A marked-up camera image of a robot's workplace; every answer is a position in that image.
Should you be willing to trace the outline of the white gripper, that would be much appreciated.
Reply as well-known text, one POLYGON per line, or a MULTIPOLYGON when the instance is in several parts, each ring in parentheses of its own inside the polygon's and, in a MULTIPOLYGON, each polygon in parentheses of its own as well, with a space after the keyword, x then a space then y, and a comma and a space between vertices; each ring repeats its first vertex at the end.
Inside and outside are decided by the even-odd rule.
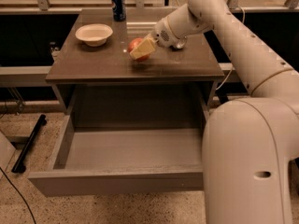
POLYGON ((168 19, 163 18, 158 21, 149 33, 149 37, 142 38, 142 41, 137 45, 129 55, 133 60, 136 60, 145 55, 151 55, 156 50, 156 43, 165 48, 175 46, 178 38, 172 33, 168 19))

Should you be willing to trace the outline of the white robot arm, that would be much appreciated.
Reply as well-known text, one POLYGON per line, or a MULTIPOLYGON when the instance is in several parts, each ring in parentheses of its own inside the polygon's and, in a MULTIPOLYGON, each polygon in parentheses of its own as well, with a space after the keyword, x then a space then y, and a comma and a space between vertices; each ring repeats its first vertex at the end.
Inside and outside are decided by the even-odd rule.
POLYGON ((249 95, 206 122, 202 163, 207 224, 292 224, 289 163, 299 157, 299 73, 238 20, 224 0, 188 0, 131 49, 182 47, 211 30, 249 95))

